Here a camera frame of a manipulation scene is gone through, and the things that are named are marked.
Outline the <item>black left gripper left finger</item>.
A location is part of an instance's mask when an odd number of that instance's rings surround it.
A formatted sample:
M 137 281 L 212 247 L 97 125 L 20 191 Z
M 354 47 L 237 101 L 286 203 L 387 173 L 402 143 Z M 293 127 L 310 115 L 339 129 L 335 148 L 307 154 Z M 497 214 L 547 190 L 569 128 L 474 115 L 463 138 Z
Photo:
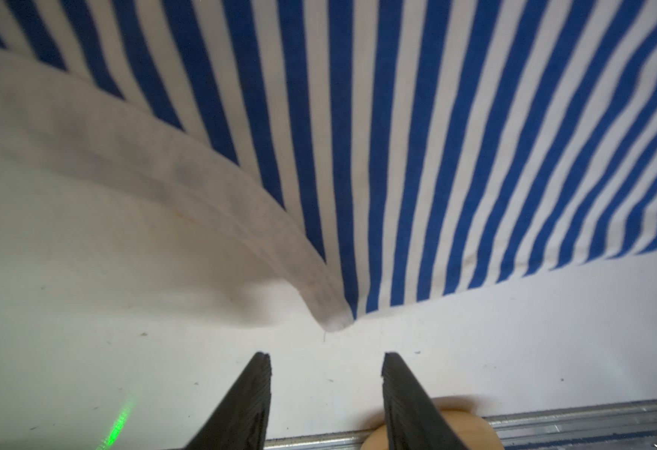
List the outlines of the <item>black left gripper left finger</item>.
M 257 352 L 185 449 L 265 447 L 271 403 L 269 354 Z

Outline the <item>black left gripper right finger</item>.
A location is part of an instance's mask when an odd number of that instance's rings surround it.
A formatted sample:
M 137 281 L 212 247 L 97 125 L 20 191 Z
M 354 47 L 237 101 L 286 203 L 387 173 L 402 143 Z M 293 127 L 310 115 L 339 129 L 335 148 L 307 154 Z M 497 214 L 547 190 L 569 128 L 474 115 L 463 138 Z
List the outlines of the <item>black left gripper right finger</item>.
M 385 354 L 382 377 L 386 432 L 391 450 L 468 448 L 446 423 L 397 352 Z

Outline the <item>blue white striped tank top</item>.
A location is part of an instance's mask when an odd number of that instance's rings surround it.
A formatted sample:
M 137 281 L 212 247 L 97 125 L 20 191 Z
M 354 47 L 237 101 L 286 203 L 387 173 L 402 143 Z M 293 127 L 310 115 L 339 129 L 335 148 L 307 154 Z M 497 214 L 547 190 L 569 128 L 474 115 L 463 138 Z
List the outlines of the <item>blue white striped tank top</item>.
M 338 331 L 657 251 L 657 1 L 0 1 L 0 154 L 225 228 Z

